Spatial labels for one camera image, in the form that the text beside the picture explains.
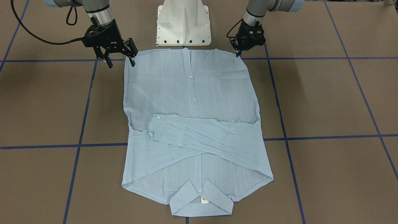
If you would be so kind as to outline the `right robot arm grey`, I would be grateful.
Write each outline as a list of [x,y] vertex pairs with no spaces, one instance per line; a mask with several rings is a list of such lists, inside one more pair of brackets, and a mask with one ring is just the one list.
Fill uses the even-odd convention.
[[44,0],[50,7],[79,7],[82,6],[91,20],[81,42],[85,47],[92,47],[98,59],[105,61],[109,68],[113,67],[110,54],[121,53],[125,55],[132,67],[135,66],[134,58],[138,54],[132,38],[124,41],[121,37],[115,17],[108,0]]

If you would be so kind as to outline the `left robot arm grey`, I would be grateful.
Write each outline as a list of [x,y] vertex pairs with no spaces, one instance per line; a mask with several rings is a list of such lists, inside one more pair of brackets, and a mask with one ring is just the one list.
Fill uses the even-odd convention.
[[262,21],[267,12],[297,12],[303,5],[304,0],[250,0],[243,18],[226,35],[236,57],[255,46],[265,44]]

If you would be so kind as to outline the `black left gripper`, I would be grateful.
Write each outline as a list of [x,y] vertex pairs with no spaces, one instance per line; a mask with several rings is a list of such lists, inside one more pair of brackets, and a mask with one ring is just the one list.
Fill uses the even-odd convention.
[[255,20],[254,26],[250,26],[241,19],[230,31],[237,25],[240,25],[237,34],[230,37],[230,44],[236,51],[236,57],[241,57],[244,51],[248,51],[255,46],[262,46],[265,44],[264,30],[258,19]]

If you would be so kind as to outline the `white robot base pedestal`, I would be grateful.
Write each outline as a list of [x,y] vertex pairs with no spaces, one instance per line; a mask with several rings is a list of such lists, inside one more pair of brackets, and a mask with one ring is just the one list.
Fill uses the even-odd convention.
[[157,8],[157,46],[211,44],[208,6],[201,0],[165,0]]

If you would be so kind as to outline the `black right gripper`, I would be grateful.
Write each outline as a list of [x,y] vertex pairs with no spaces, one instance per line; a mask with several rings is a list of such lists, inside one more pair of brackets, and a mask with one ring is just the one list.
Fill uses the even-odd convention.
[[82,42],[85,47],[92,47],[96,57],[103,60],[109,69],[113,68],[109,55],[115,53],[128,57],[132,67],[136,64],[135,57],[138,54],[138,49],[132,38],[128,38],[127,41],[122,39],[115,19],[103,26],[91,25]]

